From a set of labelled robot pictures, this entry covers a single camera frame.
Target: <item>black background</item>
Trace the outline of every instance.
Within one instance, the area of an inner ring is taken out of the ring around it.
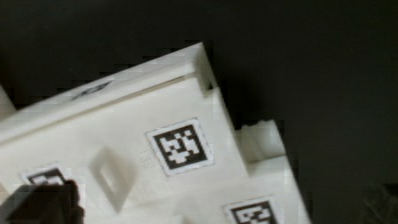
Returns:
[[[0,2],[0,83],[19,108],[198,41],[237,128],[280,121],[315,223],[360,223],[398,177],[395,1]]]

